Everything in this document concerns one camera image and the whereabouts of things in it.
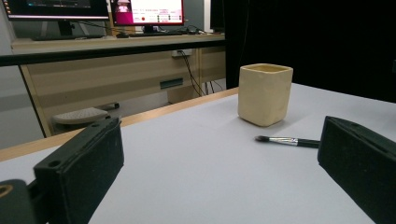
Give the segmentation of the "white power socket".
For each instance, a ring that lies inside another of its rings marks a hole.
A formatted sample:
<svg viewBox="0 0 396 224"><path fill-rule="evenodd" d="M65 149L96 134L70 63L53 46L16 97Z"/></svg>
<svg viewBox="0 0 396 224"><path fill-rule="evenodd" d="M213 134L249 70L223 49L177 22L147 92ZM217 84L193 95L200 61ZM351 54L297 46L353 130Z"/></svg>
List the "white power socket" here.
<svg viewBox="0 0 396 224"><path fill-rule="evenodd" d="M177 49L177 50L172 50L171 56L172 57L183 57L183 56L191 56L192 55L192 49Z"/></svg>

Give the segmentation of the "black makeup brush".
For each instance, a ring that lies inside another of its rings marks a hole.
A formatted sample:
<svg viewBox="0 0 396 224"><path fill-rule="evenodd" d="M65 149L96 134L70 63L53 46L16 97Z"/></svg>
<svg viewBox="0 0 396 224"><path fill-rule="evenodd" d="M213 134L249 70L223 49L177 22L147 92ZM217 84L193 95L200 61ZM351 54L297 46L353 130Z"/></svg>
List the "black makeup brush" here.
<svg viewBox="0 0 396 224"><path fill-rule="evenodd" d="M254 139L258 142L264 142L264 143L275 143L275 144L282 144L282 145L295 146L295 147L319 148L318 140L293 138L293 137L270 137L263 135L255 136Z"/></svg>

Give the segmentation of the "pink-screen computer monitor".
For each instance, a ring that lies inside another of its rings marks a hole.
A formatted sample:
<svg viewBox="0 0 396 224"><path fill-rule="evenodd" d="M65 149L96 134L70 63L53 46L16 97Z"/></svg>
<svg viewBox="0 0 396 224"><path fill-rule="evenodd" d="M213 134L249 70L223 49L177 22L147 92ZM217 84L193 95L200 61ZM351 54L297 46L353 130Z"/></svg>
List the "pink-screen computer monitor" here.
<svg viewBox="0 0 396 224"><path fill-rule="evenodd" d="M109 0L109 5L115 26L142 27L144 33L185 23L184 0Z"/></svg>

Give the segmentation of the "black keyboard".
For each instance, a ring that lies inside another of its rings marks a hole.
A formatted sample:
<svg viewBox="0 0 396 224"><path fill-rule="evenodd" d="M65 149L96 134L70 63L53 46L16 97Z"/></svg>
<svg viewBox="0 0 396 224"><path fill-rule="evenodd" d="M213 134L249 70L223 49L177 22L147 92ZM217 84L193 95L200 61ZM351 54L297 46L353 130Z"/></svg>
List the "black keyboard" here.
<svg viewBox="0 0 396 224"><path fill-rule="evenodd" d="M129 34L129 37L169 36L169 35L183 35L183 33L182 32L136 33L136 34Z"/></svg>

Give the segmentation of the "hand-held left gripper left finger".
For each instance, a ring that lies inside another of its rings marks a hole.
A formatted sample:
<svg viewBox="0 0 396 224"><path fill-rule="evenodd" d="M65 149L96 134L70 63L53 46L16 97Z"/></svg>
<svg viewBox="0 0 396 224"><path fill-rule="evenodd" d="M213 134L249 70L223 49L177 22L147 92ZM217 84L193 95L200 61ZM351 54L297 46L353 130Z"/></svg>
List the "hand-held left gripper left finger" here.
<svg viewBox="0 0 396 224"><path fill-rule="evenodd" d="M34 167L39 220L88 224L123 164L120 120L88 126Z"/></svg>

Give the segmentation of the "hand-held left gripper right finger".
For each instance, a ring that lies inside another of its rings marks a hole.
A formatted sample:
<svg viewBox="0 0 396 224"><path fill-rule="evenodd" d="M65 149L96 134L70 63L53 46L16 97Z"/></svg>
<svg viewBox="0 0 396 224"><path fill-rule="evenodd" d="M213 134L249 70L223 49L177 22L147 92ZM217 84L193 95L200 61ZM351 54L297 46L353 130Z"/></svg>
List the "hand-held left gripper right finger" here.
<svg viewBox="0 0 396 224"><path fill-rule="evenodd" d="M358 123L326 117L318 163L375 224L396 224L396 143Z"/></svg>

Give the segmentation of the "cream square ceramic cup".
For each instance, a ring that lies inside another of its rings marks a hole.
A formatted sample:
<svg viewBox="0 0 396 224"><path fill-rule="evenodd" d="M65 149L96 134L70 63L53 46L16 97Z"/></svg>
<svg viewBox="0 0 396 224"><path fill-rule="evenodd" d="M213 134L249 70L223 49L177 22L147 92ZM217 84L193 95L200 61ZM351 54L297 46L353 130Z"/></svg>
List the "cream square ceramic cup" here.
<svg viewBox="0 0 396 224"><path fill-rule="evenodd" d="M293 69L288 66L255 63L240 67L238 115L261 127L286 117Z"/></svg>

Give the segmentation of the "black curtain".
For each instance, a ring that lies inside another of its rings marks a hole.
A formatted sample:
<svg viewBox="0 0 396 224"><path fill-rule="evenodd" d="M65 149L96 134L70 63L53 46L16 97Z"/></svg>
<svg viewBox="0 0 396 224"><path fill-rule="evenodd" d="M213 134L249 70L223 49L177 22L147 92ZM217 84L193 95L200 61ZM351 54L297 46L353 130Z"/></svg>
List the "black curtain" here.
<svg viewBox="0 0 396 224"><path fill-rule="evenodd" d="M396 0L223 0L226 84L254 63L298 84L396 103Z"/></svg>

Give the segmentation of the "beige office desk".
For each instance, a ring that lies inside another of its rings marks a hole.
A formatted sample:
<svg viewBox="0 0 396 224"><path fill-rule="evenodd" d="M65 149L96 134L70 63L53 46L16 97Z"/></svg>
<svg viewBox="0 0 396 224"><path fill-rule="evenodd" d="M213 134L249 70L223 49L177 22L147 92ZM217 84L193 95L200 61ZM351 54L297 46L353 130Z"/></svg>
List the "beige office desk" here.
<svg viewBox="0 0 396 224"><path fill-rule="evenodd" d="M172 50L192 49L172 57ZM32 97L45 136L52 117L165 91L178 103L202 83L226 77L223 35L104 37L12 44L15 63Z"/></svg>

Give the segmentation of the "dark-screen computer monitor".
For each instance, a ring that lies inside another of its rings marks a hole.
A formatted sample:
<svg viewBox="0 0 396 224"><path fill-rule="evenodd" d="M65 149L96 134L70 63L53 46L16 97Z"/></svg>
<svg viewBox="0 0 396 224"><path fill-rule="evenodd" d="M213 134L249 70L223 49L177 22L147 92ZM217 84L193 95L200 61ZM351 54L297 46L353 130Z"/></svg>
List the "dark-screen computer monitor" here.
<svg viewBox="0 0 396 224"><path fill-rule="evenodd" d="M108 21L106 0L1 0L10 21L57 21L61 36L72 21Z"/></svg>

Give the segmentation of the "grey footrest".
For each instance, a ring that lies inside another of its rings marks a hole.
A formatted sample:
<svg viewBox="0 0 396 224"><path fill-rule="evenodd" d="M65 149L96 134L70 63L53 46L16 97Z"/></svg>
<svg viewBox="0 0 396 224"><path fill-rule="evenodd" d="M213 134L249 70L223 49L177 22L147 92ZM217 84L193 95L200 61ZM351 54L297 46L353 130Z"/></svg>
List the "grey footrest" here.
<svg viewBox="0 0 396 224"><path fill-rule="evenodd" d="M90 107L77 111L67 112L53 116L53 120L59 124L75 125L95 122L99 119L105 119L109 114L107 111Z"/></svg>

